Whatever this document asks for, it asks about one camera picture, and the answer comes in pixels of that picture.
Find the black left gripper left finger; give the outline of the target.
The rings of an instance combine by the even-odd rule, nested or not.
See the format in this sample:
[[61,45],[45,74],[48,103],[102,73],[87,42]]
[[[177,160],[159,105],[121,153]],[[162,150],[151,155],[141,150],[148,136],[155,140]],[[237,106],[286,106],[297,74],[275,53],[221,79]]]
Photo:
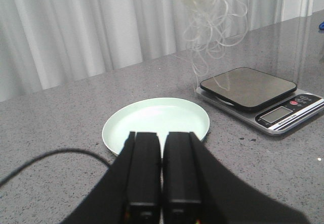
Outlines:
[[63,223],[159,223],[160,171],[157,134],[130,132],[103,178]]

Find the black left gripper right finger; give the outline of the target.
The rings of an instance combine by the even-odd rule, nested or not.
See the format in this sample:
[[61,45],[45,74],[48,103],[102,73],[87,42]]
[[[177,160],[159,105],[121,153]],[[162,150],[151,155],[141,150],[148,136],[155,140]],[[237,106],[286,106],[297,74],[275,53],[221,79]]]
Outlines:
[[309,222],[236,177],[192,132],[168,134],[163,178],[165,223]]

